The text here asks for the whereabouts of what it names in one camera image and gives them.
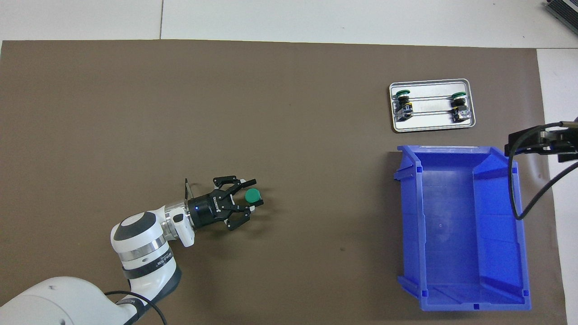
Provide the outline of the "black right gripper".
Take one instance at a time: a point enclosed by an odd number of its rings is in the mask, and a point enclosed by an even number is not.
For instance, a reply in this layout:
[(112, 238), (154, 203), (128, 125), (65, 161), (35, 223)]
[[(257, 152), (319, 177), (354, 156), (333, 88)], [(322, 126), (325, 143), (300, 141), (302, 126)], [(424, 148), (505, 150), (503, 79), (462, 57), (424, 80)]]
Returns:
[[(510, 156), (511, 148), (526, 133), (537, 127), (531, 127), (508, 135), (508, 141), (504, 145), (504, 155)], [(537, 153), (543, 147), (541, 132), (537, 130), (526, 137), (516, 148), (515, 155)], [(546, 140), (546, 155), (558, 155), (558, 162), (578, 160), (578, 128), (561, 128), (559, 130), (544, 131)]]

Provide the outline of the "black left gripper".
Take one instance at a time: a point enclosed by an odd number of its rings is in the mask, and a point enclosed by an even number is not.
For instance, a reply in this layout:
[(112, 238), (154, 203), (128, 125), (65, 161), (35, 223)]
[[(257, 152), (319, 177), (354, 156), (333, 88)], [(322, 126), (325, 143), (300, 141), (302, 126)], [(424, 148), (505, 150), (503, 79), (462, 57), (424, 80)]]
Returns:
[(251, 214), (264, 201), (256, 201), (248, 205), (235, 205), (233, 196), (239, 190), (256, 185), (256, 179), (244, 180), (237, 176), (221, 176), (213, 178), (215, 189), (222, 189), (224, 185), (230, 185), (224, 192), (211, 192), (199, 197), (189, 198), (187, 207), (195, 230), (202, 227), (225, 222), (229, 231), (238, 229), (251, 219)]

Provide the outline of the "brown table mat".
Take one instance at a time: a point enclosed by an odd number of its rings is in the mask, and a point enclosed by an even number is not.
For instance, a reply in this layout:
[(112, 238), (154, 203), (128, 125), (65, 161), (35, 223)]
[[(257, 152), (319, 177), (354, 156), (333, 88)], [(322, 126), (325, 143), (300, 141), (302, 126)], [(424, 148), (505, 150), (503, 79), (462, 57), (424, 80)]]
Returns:
[[(395, 132), (390, 84), (439, 79), (470, 82), (475, 126)], [(503, 149), (544, 122), (535, 49), (4, 42), (0, 306), (54, 276), (126, 290), (110, 230), (236, 175), (264, 205), (171, 242), (170, 325), (566, 325), (551, 193), (524, 221), (530, 311), (423, 312), (397, 280), (397, 147)]]

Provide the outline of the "grey metal tray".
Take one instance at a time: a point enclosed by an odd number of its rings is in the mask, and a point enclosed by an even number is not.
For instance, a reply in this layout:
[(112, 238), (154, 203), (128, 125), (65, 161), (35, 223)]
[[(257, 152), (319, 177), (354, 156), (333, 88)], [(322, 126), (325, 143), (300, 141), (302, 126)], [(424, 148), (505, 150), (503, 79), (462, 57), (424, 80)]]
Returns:
[[(392, 127), (395, 132), (456, 130), (471, 128), (476, 124), (471, 86), (467, 79), (393, 82), (388, 90)], [(398, 104), (396, 92), (400, 90), (410, 90), (410, 100), (413, 104), (413, 117), (406, 121), (397, 121), (396, 118)], [(472, 117), (462, 123), (454, 123), (451, 96), (461, 91), (467, 93), (467, 103), (471, 108)]]

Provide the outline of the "blue plastic storage bin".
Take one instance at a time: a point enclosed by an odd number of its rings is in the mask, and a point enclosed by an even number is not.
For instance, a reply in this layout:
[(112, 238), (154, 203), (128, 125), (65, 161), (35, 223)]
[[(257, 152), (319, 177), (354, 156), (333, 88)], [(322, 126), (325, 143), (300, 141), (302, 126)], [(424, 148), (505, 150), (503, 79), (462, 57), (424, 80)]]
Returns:
[(532, 308), (524, 224), (508, 159), (490, 146), (401, 145), (403, 274), (426, 312)]

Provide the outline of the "dark grey ribbed device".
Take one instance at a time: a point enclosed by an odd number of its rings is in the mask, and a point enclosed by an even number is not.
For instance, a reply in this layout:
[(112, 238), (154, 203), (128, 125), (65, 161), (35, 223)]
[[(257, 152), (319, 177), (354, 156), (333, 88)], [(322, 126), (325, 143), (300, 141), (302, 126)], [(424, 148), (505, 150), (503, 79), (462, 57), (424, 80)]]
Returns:
[(547, 12), (578, 35), (578, 0), (546, 0)]

